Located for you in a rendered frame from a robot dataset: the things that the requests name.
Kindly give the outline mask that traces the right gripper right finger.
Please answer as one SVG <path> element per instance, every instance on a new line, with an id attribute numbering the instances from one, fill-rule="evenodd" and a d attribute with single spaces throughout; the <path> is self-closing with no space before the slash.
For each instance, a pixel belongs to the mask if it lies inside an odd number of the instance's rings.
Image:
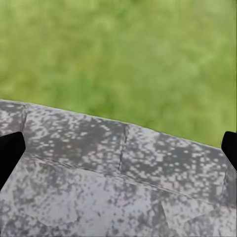
<path id="1" fill-rule="evenodd" d="M 221 149 L 230 160 L 233 167 L 237 170 L 237 133 L 225 132 Z"/>

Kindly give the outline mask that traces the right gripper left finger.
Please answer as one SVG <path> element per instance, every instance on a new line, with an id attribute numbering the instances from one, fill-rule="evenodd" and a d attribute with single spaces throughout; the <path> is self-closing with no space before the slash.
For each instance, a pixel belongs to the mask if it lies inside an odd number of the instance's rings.
<path id="1" fill-rule="evenodd" d="M 26 150 L 21 131 L 0 137 L 0 190 Z"/>

